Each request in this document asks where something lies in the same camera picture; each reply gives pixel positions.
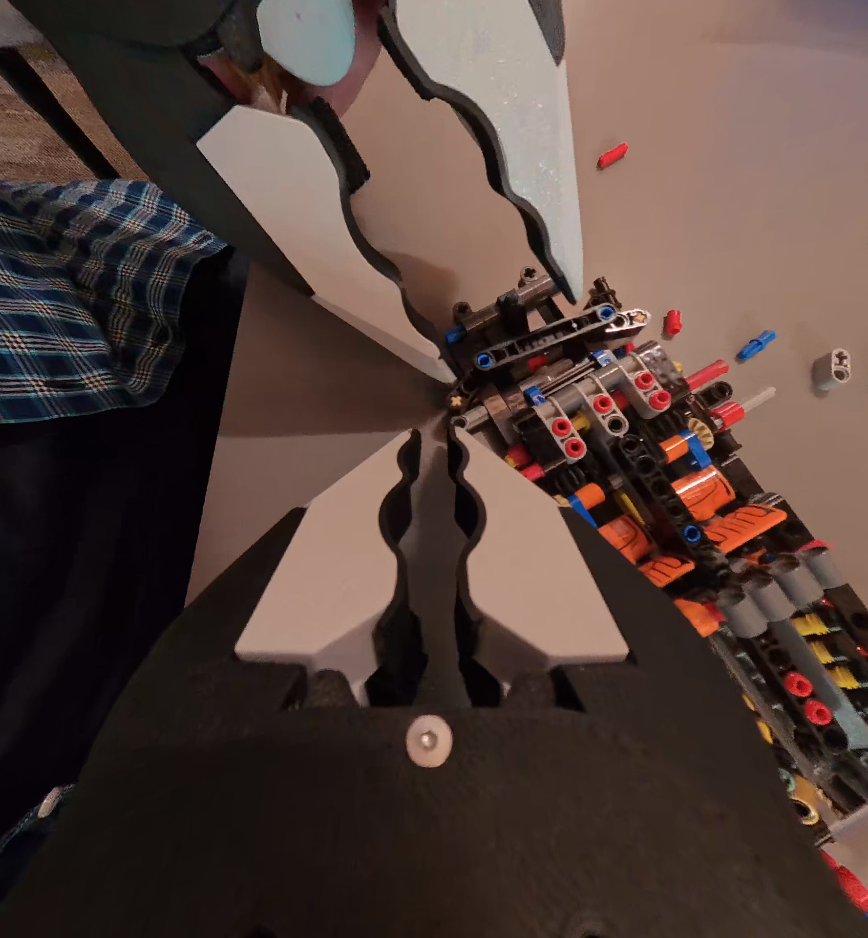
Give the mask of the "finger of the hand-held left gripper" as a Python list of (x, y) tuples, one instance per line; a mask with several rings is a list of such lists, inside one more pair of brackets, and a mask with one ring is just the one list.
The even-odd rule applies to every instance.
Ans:
[(414, 316), (399, 271), (358, 229), (343, 163), (321, 128), (236, 106), (196, 146), (317, 304), (430, 378), (455, 380)]
[(520, 213), (529, 246), (570, 303), (584, 250), (561, 2), (387, 2), (379, 32), (426, 100), (476, 138), (490, 186)]

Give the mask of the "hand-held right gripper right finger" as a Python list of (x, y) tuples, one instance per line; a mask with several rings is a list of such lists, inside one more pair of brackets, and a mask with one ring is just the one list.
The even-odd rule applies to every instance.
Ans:
[(470, 697), (503, 697), (526, 674), (623, 663), (630, 648), (582, 555), (572, 510), (469, 431), (451, 428), (458, 663)]

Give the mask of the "red lego piece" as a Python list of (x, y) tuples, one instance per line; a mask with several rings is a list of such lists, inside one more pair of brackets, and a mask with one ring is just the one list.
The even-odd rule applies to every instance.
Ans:
[(848, 867), (835, 860), (827, 851), (819, 850), (847, 899), (868, 920), (868, 889)]

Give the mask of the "grey lego connector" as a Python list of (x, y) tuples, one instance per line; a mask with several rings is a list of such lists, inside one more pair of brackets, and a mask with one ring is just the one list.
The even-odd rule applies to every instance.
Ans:
[(811, 369), (811, 382), (815, 390), (827, 393), (847, 384), (852, 377), (850, 353), (843, 348), (834, 348), (816, 358)]

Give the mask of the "dark pants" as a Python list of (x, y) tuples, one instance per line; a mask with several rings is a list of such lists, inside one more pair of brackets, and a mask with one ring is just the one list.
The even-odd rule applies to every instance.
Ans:
[(0, 903), (188, 589), (249, 265), (198, 264), (159, 401), (0, 426)]

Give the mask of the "person's left hand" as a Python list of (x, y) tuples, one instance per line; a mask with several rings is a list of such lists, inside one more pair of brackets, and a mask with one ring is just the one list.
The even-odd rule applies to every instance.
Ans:
[(379, 17), (387, 1), (352, 1), (355, 23), (355, 49), (346, 75), (334, 85), (318, 89), (318, 96), (326, 100), (338, 115), (343, 115), (354, 104), (372, 69), (377, 64), (382, 44), (379, 36)]

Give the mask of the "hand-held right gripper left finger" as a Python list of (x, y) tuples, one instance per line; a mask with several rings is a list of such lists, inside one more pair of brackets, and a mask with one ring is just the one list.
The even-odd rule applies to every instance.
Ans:
[(234, 647), (255, 663), (346, 677), (356, 699), (410, 705), (427, 664), (401, 542), (422, 440), (405, 431), (305, 507)]

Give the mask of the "black and orange lego model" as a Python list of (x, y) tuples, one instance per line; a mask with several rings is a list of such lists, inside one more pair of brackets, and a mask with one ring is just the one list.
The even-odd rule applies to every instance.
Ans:
[(719, 360), (686, 374), (651, 315), (604, 277), (565, 315), (548, 275), (474, 310), (444, 339), (451, 428), (596, 530), (707, 639), (738, 684), (803, 825), (836, 840), (868, 818), (868, 609), (825, 542), (763, 490), (730, 429)]

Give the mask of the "blue plaid shirt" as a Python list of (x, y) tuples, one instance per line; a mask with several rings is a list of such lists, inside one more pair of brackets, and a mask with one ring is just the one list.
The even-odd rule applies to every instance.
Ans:
[(0, 181), (0, 425), (155, 404), (226, 249), (153, 183)]

